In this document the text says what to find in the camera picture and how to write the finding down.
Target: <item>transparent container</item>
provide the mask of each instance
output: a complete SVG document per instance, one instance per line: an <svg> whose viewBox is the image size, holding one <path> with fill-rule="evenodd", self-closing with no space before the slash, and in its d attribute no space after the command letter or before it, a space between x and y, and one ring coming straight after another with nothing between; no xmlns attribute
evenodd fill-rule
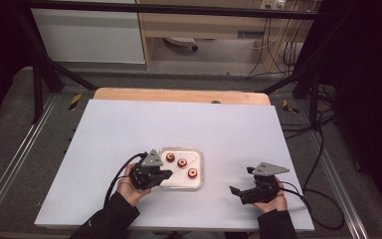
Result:
<svg viewBox="0 0 382 239"><path fill-rule="evenodd" d="M172 162L166 158L169 153L173 153L175 156ZM160 184L161 187L197 189L203 184L203 153L200 149L192 147L163 147L160 149L159 156L163 161L161 169L170 169L173 172L169 179L162 181ZM181 167L178 164L180 159L186 160L185 166Z"/></svg>

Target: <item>orange nut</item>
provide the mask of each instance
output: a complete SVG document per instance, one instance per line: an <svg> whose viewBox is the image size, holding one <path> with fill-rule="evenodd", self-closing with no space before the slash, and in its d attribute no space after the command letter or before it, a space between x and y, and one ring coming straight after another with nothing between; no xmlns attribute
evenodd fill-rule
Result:
<svg viewBox="0 0 382 239"><path fill-rule="evenodd" d="M179 159L178 160L178 166L179 167L184 167L184 166L186 166L187 165L187 160L185 160L184 158L181 158L181 159Z"/></svg>
<svg viewBox="0 0 382 239"><path fill-rule="evenodd" d="M195 168L190 168L188 170L188 176L191 177L191 178L194 178L197 176L197 169Z"/></svg>
<svg viewBox="0 0 382 239"><path fill-rule="evenodd" d="M175 154L169 152L168 154L166 154L166 160L168 162L173 162L175 160Z"/></svg>

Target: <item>metal frame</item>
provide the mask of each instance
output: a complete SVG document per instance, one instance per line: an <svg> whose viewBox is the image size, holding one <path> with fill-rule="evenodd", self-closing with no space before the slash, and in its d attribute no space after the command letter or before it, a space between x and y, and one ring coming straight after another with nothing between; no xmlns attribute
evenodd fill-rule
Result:
<svg viewBox="0 0 382 239"><path fill-rule="evenodd" d="M50 95L45 104L44 113L42 117L38 120L36 124L33 124L31 126L29 132L27 133L26 137L24 138L23 142L21 143L20 147L18 148L17 152L15 153L11 162L9 163L7 169L2 175L0 179L0 204L4 199L6 193L8 192L12 182L14 181L15 176L17 175L18 171L23 165L23 162L26 159L28 153L30 152L30 149L32 148L36 138L39 136L39 133L45 125L46 120L51 114L51 111L58 96L59 94Z"/></svg>
<svg viewBox="0 0 382 239"><path fill-rule="evenodd" d="M297 104L301 109L301 115L305 119L305 122L310 123L309 109L300 101L297 101ZM315 148L320 151L321 137L319 132L312 130L310 134L313 139ZM348 226L352 237L356 239L367 239L368 234L364 228L364 224L359 218L355 206L352 203L352 199L350 198L349 193L347 192L346 187L339 174L337 173L337 170L333 165L333 161L330 158L327 149L325 148L321 154L321 165L324 169L324 173L327 176L328 181L330 182L330 186L333 190L334 196L336 197L336 201L343 211L346 225Z"/></svg>
<svg viewBox="0 0 382 239"><path fill-rule="evenodd" d="M50 0L23 0L23 5L28 8L59 9L75 11L99 11L99 12L132 12L132 13L161 13L161 14L186 14L207 16L229 16L249 18L280 18L299 20L329 19L331 14L317 12L294 12L294 11L269 11L263 9L243 8L220 8L179 5L152 5L152 4L128 4L128 3L97 3L97 2L73 2L73 1L50 1Z"/></svg>

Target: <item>white board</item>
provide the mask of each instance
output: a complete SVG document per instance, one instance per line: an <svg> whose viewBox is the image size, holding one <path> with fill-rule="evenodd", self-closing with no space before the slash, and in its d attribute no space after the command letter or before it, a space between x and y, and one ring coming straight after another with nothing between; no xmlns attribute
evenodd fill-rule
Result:
<svg viewBox="0 0 382 239"><path fill-rule="evenodd" d="M82 225L102 208L126 160L164 146L200 148L204 183L193 191L153 188L138 202L141 214L131 228L258 230L261 213L242 205L229 186L253 188L246 168L261 161L289 168L278 177L300 191L274 107L91 100L35 224ZM294 228L313 230L303 203L286 198Z"/></svg>

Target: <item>floor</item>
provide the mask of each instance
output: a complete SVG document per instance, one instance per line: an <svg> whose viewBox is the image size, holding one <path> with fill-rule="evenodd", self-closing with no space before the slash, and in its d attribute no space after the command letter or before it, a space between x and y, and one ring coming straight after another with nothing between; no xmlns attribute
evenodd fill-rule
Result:
<svg viewBox="0 0 382 239"><path fill-rule="evenodd" d="M158 39L155 43L153 66L149 70L142 67L109 66L101 71L99 66L85 70L81 65L73 71L88 81L105 87L126 88L162 88L187 90L216 90L254 92L264 89L282 79L287 74L287 65L278 62L282 73L248 77L251 73L264 74L261 64L257 64L259 52L253 49L251 42L197 40L198 51L172 46ZM31 72L20 72L14 78L14 85L0 109L0 178L12 164L24 137L32 127L33 96ZM72 230L49 230L34 226L35 216L40 210L40 203L46 197L47 190L64 158L64 151L70 145L88 99L93 92L79 88L72 81L64 79L66 89L54 97L55 106L49 113L41 133L34 138L34 145L26 152L23 164L15 170L5 196L0 201L0 238L66 238ZM270 95L284 129L302 128L306 124L304 100L295 101L291 96L294 84L281 88ZM75 111L68 111L73 96L82 93ZM319 109L328 109L328 103L321 103ZM291 137L298 131L286 130L287 146L294 167L301 183L305 182L318 155L318 133L307 131ZM338 122L328 123L323 128L325 148L323 158L327 157L335 166L338 178L347 192L356 216L365 235L356 237L351 232L350 223L338 230L325 229L315 224L314 232L299 233L300 238L382 238L382 198L368 174L356 171L355 159ZM328 164L320 163L308 187L322 191L336 199L342 196L336 193L331 181ZM328 199L317 194L307 193L306 197L315 208L314 218L319 222L336 226L340 223L337 207Z"/></svg>

